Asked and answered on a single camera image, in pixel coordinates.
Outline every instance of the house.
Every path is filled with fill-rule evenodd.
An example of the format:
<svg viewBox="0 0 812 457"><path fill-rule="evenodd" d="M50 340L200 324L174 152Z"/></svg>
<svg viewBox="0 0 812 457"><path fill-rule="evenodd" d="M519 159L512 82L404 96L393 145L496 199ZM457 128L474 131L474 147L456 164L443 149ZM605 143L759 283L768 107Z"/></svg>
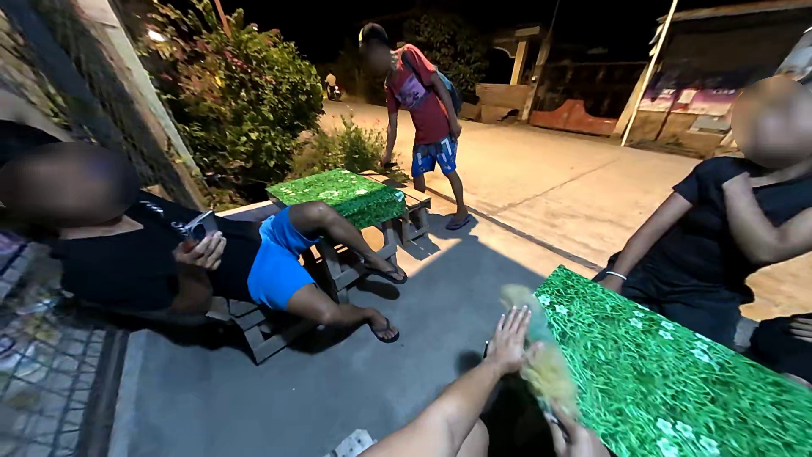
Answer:
<svg viewBox="0 0 812 457"><path fill-rule="evenodd" d="M812 0L675 13L629 145L699 158L730 151L731 106L745 87L777 73L808 76L812 37L799 41L810 26Z"/></svg>

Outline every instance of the flip-flop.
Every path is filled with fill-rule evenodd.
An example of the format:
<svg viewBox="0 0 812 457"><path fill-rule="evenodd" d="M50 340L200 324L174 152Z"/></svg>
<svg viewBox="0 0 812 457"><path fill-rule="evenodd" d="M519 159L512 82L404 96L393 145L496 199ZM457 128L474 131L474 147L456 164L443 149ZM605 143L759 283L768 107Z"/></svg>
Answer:
<svg viewBox="0 0 812 457"><path fill-rule="evenodd" d="M452 217L451 220L448 221L448 224L446 224L446 230L459 230L459 229L462 229L465 225L468 224L468 222L471 222L471 219L472 219L472 217L471 217L470 214L466 214L465 217L462 220L459 220L459 221L456 221L456 222L454 221L454 218Z"/></svg>
<svg viewBox="0 0 812 457"><path fill-rule="evenodd" d="M400 338L400 332L395 333L394 337L384 338L384 337L379 336L378 333L375 332L375 330L371 326L369 327L369 329L372 330L372 334L375 335L375 337L380 342L385 342L385 343L388 344L388 343L396 342L396 341L398 341L398 338ZM379 332L386 332L387 330L392 330L392 326L389 325L389 319L387 319L387 327L385 329L383 329L383 330L378 330L378 331Z"/></svg>
<svg viewBox="0 0 812 457"><path fill-rule="evenodd" d="M391 270L389 272L384 272L383 270L378 270L377 268L372 268L372 267L369 267L369 266L366 266L366 265L364 267L366 268L366 270L369 272L370 275L380 276L380 277L382 277L383 279L389 281L392 284L398 284L398 285L405 284L406 280L408 279L408 276L406 276L406 272L404 272L404 277L402 277L400 279L395 279L392 276L392 275L399 275L400 274L399 270L402 270L402 268L395 268L394 270Z"/></svg>

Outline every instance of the tree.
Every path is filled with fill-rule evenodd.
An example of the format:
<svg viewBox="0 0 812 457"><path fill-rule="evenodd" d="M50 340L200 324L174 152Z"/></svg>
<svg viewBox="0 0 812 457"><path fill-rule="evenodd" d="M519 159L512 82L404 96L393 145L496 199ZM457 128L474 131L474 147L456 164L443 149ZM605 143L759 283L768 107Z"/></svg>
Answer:
<svg viewBox="0 0 812 457"><path fill-rule="evenodd" d="M457 15L423 15L404 25L407 43L417 46L460 92L473 94L488 68L488 41Z"/></svg>
<svg viewBox="0 0 812 457"><path fill-rule="evenodd" d="M229 37L209 0L193 3L183 14L156 1L141 42L160 58L157 82L179 130L221 185L281 181L300 134L317 128L322 113L316 69L279 31L245 26L242 10L227 18Z"/></svg>

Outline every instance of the bracelet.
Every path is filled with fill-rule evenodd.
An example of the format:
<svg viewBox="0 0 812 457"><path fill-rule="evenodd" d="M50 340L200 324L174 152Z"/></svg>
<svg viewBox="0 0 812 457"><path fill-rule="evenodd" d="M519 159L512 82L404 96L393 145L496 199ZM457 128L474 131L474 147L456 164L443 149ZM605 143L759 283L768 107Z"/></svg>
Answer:
<svg viewBox="0 0 812 457"><path fill-rule="evenodd" d="M616 272L607 272L607 275L617 276L620 279L622 279L623 281L626 281L628 279L626 276L623 276L620 273L616 273Z"/></svg>

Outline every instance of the backpack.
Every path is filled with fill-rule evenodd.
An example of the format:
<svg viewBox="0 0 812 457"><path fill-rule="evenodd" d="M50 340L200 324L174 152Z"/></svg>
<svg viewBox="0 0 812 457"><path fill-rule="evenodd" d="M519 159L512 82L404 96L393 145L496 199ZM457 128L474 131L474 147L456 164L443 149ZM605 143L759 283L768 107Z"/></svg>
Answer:
<svg viewBox="0 0 812 457"><path fill-rule="evenodd" d="M412 63L408 61L406 53L403 53L400 56L400 60L404 63L404 65L406 65L406 67L408 67L409 70L412 71L414 76L417 78L418 81L420 81L420 84L422 84L426 90L428 91L434 90L434 87L432 85L426 85L426 83L420 78L420 73L414 68ZM462 109L462 98L460 98L460 93L457 92L456 87L454 87L454 83L452 83L451 80L449 80L445 75L443 75L443 72L441 72L439 68L437 69L437 76L440 77L440 80L446 86L446 89L448 89L448 94L451 95L451 104L454 105L454 114L459 116L460 110Z"/></svg>

